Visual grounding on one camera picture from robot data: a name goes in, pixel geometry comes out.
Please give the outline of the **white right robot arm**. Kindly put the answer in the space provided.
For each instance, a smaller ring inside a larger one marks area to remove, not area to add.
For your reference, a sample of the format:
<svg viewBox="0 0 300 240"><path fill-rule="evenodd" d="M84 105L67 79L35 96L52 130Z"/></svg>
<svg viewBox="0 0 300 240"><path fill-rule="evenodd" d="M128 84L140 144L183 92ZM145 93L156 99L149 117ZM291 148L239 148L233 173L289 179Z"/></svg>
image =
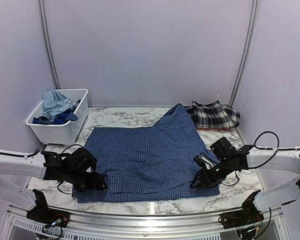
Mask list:
<svg viewBox="0 0 300 240"><path fill-rule="evenodd" d="M265 189L251 193L242 203L237 214L242 224L250 223L266 209L300 200L300 146L281 147L277 140L274 147L258 146L254 142L237 149L222 137L210 149L219 162L206 168L201 157L196 156L194 161L200 170L190 188L217 187L228 175L248 170L260 172L262 182L273 181Z"/></svg>

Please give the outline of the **blue checked shirt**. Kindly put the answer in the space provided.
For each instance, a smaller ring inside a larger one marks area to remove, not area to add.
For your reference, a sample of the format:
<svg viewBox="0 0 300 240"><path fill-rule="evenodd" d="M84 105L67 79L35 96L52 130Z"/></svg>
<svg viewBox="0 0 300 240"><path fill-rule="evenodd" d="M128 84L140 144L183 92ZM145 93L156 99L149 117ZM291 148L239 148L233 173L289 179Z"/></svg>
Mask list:
<svg viewBox="0 0 300 240"><path fill-rule="evenodd" d="M106 190L80 192L79 203L121 203L216 196L219 187L190 187L200 167L199 154L216 156L206 148L190 115L181 104L168 110L153 126L96 127L84 146L97 160L96 170Z"/></svg>

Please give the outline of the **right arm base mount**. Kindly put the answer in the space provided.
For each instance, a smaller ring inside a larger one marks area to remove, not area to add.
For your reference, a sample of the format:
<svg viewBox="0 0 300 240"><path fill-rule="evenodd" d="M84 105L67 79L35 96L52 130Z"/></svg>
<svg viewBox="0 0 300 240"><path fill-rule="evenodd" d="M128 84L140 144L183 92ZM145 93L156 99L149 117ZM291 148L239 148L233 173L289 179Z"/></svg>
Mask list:
<svg viewBox="0 0 300 240"><path fill-rule="evenodd" d="M264 215L258 210L253 201L261 190L251 193L241 205L241 210L224 212L218 218L218 222L224 229L236 228L254 223L261 223Z"/></svg>

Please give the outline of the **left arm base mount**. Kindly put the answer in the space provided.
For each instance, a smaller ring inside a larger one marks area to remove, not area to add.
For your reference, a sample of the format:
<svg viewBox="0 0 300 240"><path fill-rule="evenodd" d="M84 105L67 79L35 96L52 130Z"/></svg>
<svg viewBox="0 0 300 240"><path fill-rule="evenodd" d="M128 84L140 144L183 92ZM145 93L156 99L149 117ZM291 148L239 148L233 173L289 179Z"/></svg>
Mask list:
<svg viewBox="0 0 300 240"><path fill-rule="evenodd" d="M59 224L62 228L68 225L70 213L64 210L50 208L43 192L33 189L35 206L27 210L26 217L30 220L49 226Z"/></svg>

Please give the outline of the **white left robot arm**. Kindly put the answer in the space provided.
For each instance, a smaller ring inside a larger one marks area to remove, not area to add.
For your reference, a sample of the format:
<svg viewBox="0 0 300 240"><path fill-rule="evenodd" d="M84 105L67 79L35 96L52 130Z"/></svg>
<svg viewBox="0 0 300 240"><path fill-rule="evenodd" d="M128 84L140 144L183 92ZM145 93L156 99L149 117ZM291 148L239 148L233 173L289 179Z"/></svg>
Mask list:
<svg viewBox="0 0 300 240"><path fill-rule="evenodd" d="M4 180L2 175L67 182L77 192L103 191L108 187L104 176L97 173L97 159L82 146L72 153L36 150L27 154L0 149L0 199L23 208L43 223L50 222L54 216L44 193L21 188Z"/></svg>

